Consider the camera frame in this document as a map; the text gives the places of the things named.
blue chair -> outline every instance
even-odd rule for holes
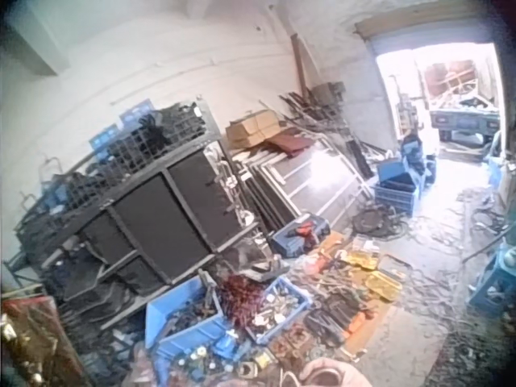
[[[499,247],[479,277],[476,289],[468,300],[469,305],[489,317],[500,316],[506,306],[513,301],[512,297],[516,295],[516,268],[508,267],[504,261],[506,253],[511,248],[506,243]],[[488,290],[493,286],[501,294],[488,295]]]

concrete floor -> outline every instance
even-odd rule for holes
[[[447,334],[471,328],[460,320],[473,319],[477,329],[484,326],[482,318],[464,314],[468,283],[487,256],[466,267],[460,261],[489,240],[469,231],[472,208],[489,193],[487,181],[487,170],[479,163],[439,160],[437,181],[424,193],[407,234],[379,243],[383,252],[411,264],[414,271],[358,363],[373,386],[423,385]]]

black panel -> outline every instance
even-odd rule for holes
[[[114,220],[106,213],[88,224],[82,233],[109,264],[115,264],[133,250]]]
[[[117,274],[140,296],[147,296],[164,285],[154,270],[141,257],[121,268]]]
[[[240,231],[236,213],[227,211],[231,202],[214,182],[215,172],[202,151],[170,167],[169,172],[213,245],[220,246]]]
[[[159,269],[173,279],[208,255],[163,177],[153,177],[113,205]]]

white wall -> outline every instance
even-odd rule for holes
[[[355,24],[404,6],[432,0],[281,0],[292,29],[306,42],[324,81],[343,81],[345,115],[365,142],[396,148],[396,132],[375,58]]]
[[[164,2],[136,17],[147,1],[124,1],[132,7],[126,21],[106,29],[96,7],[121,1],[56,0],[45,17],[54,18],[70,62],[58,77],[38,77],[2,55],[2,257],[18,249],[11,230],[23,215],[19,191],[40,193],[44,155],[69,169],[91,152],[94,135],[145,98],[161,108],[202,94],[224,128],[259,110],[259,99],[280,107],[277,95],[297,88],[289,38],[266,8],[215,0],[205,19],[190,20]]]

brown cardboard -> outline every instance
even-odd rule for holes
[[[246,139],[258,131],[277,126],[278,119],[272,110],[261,110],[234,121],[226,128],[227,139],[230,141]]]
[[[257,131],[256,133],[249,135],[244,139],[229,139],[228,137],[228,140],[233,149],[251,148],[263,143],[266,139],[270,139],[271,137],[277,135],[282,130],[283,128],[280,127],[278,123],[277,125],[272,125]]]

